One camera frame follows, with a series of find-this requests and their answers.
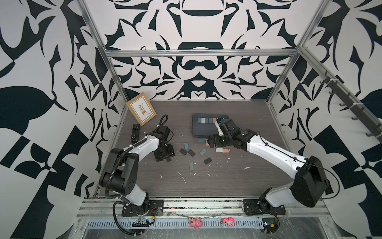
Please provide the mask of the dark grey storage tray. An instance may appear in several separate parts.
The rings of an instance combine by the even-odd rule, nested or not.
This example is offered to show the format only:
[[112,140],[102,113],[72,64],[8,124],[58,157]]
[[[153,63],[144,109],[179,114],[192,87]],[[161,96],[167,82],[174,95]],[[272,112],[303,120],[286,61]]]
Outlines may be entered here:
[[214,123],[198,123],[198,118],[224,118],[229,116],[225,114],[193,114],[192,115],[192,136],[194,138],[208,138],[212,134],[218,134],[218,129]]

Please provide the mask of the black eraser pair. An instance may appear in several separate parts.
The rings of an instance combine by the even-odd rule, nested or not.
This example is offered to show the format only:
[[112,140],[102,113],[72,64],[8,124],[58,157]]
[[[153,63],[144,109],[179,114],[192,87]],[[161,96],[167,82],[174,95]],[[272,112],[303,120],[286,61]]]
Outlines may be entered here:
[[196,155],[196,153],[192,151],[191,149],[188,150],[188,154],[191,155],[192,157]]
[[187,155],[187,151],[185,150],[185,149],[183,149],[183,148],[181,148],[180,150],[179,150],[179,152],[181,153],[181,154],[183,154],[183,155]]

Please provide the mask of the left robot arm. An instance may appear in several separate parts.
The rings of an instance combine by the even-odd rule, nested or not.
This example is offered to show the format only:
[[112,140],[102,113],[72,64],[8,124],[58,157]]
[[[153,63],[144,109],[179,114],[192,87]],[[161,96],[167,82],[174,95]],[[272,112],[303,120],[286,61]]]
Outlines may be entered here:
[[99,185],[104,188],[107,199],[121,199],[134,206],[142,206],[147,201],[147,193],[137,185],[139,162],[154,153],[163,160],[175,155],[169,143],[172,131],[164,125],[145,135],[127,148],[114,148],[110,151],[100,175]]

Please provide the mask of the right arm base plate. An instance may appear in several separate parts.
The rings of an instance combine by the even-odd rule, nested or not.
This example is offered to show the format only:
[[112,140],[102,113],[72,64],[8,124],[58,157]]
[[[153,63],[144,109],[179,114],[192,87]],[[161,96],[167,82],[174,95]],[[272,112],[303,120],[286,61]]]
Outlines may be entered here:
[[284,206],[273,207],[265,199],[244,199],[243,200],[244,213],[247,216],[254,215],[276,215],[283,216],[286,214]]

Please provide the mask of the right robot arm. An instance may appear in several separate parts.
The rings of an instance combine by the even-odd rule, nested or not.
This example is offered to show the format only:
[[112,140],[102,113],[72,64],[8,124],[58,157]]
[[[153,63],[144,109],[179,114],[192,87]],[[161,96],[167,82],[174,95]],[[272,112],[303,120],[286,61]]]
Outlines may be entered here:
[[258,210],[269,214],[285,204],[300,203],[313,208],[329,187],[321,161],[289,152],[264,139],[261,133],[241,129],[233,120],[218,118],[215,122],[217,134],[208,139],[211,147],[233,146],[257,155],[286,173],[293,181],[289,184],[268,189],[258,201]]

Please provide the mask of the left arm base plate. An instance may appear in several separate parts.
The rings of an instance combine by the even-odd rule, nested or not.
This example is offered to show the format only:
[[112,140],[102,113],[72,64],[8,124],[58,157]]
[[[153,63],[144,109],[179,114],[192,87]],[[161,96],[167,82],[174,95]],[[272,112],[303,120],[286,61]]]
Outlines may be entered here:
[[130,204],[124,206],[122,210],[123,217],[138,217],[138,216],[162,216],[164,209],[163,200],[146,200],[141,206]]

